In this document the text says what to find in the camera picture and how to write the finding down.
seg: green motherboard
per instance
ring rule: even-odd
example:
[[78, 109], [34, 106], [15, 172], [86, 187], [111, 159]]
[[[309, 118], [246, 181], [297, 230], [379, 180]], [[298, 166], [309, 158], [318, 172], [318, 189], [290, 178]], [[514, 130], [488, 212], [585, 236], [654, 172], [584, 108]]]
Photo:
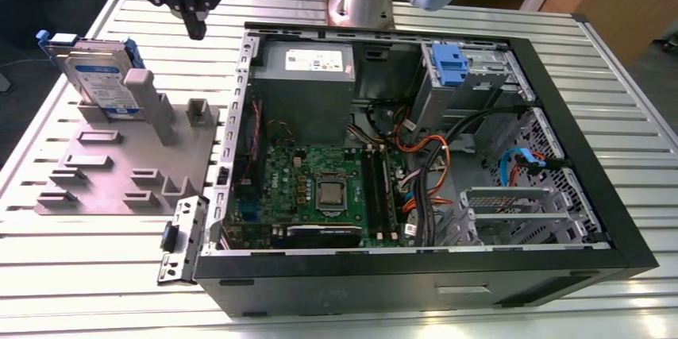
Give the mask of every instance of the green motherboard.
[[243, 222], [235, 234], [245, 246], [269, 248], [270, 231], [289, 225], [354, 226], [359, 246], [402, 246], [397, 168], [404, 156], [383, 148], [271, 147], [259, 203], [239, 203]]

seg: hard drive label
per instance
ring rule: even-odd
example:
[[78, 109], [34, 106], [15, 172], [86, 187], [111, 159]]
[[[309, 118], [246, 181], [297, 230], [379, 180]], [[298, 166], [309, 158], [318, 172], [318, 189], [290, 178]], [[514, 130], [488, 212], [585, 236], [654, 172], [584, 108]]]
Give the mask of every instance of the hard drive label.
[[75, 73], [90, 96], [113, 118], [127, 119], [139, 111], [135, 98], [123, 85], [121, 68], [75, 65]]

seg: aluminum workbench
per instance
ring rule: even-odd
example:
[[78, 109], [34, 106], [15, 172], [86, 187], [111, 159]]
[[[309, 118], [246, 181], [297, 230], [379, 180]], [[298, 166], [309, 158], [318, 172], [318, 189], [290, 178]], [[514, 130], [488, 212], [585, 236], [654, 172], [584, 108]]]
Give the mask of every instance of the aluminum workbench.
[[[538, 308], [231, 320], [201, 287], [157, 286], [169, 217], [34, 213], [81, 119], [62, 76], [0, 172], [0, 334], [678, 337], [678, 140], [590, 25], [460, 7], [428, 13], [398, 4], [394, 13], [400, 29], [532, 39], [661, 267]], [[223, 0], [194, 41], [167, 7], [109, 0], [87, 36], [133, 36], [173, 102], [207, 98], [226, 107], [246, 21], [325, 24], [326, 11], [321, 0]]]

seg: power supply label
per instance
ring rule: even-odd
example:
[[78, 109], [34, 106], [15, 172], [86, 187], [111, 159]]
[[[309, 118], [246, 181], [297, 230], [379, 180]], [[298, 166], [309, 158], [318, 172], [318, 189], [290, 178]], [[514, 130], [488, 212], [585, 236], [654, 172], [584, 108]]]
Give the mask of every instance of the power supply label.
[[291, 49], [286, 53], [287, 71], [343, 71], [341, 51]]
[[87, 93], [113, 118], [130, 118], [139, 111], [135, 97], [123, 85], [121, 68], [75, 65], [75, 73]]

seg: ram slot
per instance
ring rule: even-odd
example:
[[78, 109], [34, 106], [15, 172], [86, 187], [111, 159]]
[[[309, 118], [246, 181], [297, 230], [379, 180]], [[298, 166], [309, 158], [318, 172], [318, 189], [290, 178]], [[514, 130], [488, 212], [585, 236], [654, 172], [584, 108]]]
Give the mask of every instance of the ram slot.
[[374, 186], [378, 196], [378, 211], [379, 211], [379, 232], [383, 237], [389, 237], [392, 231], [392, 219], [389, 217], [389, 174], [385, 167], [385, 157], [382, 152], [375, 152], [373, 155], [373, 168], [374, 168]]
[[365, 194], [365, 201], [367, 207], [367, 233], [370, 237], [378, 236], [382, 232], [382, 223], [378, 211], [378, 188], [375, 187], [375, 176], [374, 176], [374, 152], [365, 152], [362, 155], [362, 188]]

